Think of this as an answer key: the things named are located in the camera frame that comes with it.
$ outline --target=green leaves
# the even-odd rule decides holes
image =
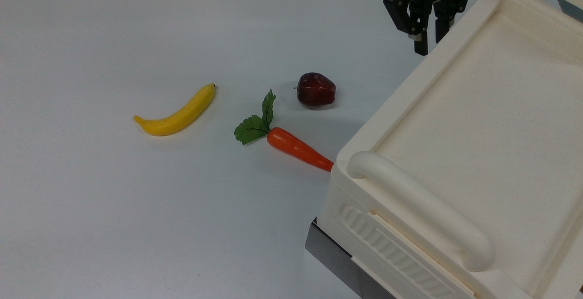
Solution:
[[[271,125],[271,120],[273,120],[273,102],[275,101],[275,94],[269,89],[269,93],[263,99],[263,120],[267,123],[267,126]]]
[[[263,117],[260,118],[258,115],[252,115],[237,126],[235,129],[235,138],[241,141],[243,145],[260,139],[271,131],[269,125],[271,124],[271,120],[273,120],[274,100],[275,95],[269,90],[269,93],[263,99]]]

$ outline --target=white table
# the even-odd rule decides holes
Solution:
[[[2,297],[356,298],[304,249],[329,174],[233,130],[273,89],[333,159],[423,59],[382,1],[0,0]],[[308,71],[330,108],[296,100]],[[210,82],[185,131],[133,122]]]

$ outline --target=white container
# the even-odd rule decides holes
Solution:
[[[582,212],[583,25],[478,0],[342,148],[317,222],[396,298],[572,299]]]

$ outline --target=apple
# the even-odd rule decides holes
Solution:
[[[297,82],[297,99],[308,108],[319,108],[334,102],[336,85],[320,73],[306,73]]]

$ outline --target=yellow banana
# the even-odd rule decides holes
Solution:
[[[185,106],[164,119],[142,119],[133,116],[133,120],[150,135],[164,137],[178,133],[192,124],[207,108],[215,96],[215,87],[213,83],[203,86]]]

